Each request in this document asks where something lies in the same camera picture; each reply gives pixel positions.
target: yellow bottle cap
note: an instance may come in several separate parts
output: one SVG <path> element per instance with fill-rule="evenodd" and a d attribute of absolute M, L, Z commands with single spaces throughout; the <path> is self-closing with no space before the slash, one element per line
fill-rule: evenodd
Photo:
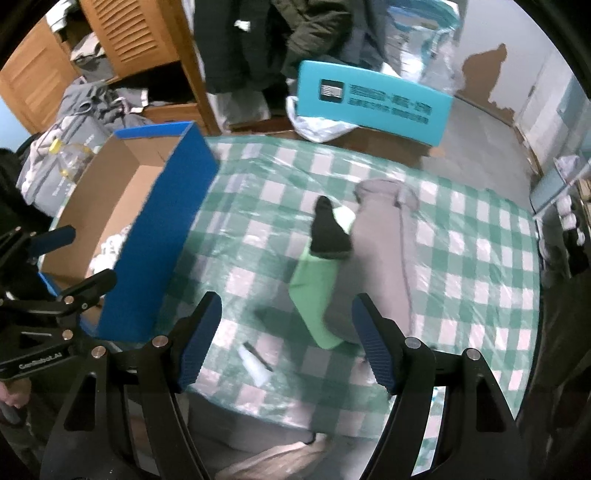
<path fill-rule="evenodd" d="M 56 138 L 53 142 L 51 142 L 51 145 L 49 147 L 49 153 L 58 153 L 62 145 L 63 142 L 59 138 Z"/>

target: blue cardboard box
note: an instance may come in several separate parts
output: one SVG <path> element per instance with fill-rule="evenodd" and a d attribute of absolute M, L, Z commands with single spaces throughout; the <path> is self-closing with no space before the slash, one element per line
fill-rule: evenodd
<path fill-rule="evenodd" d="M 116 131 L 88 166 L 54 226 L 72 225 L 73 244 L 43 258 L 60 291 L 91 275 L 90 260 L 127 225 L 117 285 L 85 313 L 84 327 L 108 340 L 145 342 L 178 256 L 218 164 L 193 122 Z"/>
<path fill-rule="evenodd" d="M 297 113 L 375 128 L 439 145 L 453 98 L 372 70 L 303 61 Z"/>

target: wooden cabinet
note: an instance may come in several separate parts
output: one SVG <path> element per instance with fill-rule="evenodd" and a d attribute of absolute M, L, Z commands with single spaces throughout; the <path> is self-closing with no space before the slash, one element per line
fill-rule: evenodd
<path fill-rule="evenodd" d="M 0 96 L 31 133 L 55 121 L 64 90 L 80 74 L 43 18 L 0 71 Z"/>
<path fill-rule="evenodd" d="M 193 120 L 205 134 L 219 135 L 181 0 L 79 1 L 116 74 L 113 81 L 165 64 L 181 65 L 194 102 L 149 108 L 146 117 Z M 31 133 L 53 124 L 64 90 L 80 76 L 69 53 L 43 18 L 0 72 L 0 96 Z"/>
<path fill-rule="evenodd" d="M 80 0 L 115 73 L 125 78 L 178 60 L 155 0 Z"/>

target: open box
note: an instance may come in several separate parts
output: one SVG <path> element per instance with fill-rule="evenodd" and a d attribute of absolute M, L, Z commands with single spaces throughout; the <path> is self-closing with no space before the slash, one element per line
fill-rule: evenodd
<path fill-rule="evenodd" d="M 90 276 L 107 237 L 131 225 L 114 270 L 117 285 L 83 326 L 108 340 L 149 339 L 178 256 L 218 164 L 192 122 L 116 131 L 79 180 L 54 228 L 76 240 L 43 258 L 55 293 Z"/>

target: person's hand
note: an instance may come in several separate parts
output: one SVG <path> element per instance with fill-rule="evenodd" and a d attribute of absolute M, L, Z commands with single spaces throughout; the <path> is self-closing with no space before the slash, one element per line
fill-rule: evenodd
<path fill-rule="evenodd" d="M 31 381 L 21 378 L 6 384 L 0 382 L 0 401 L 15 408 L 23 408 L 31 398 Z"/>

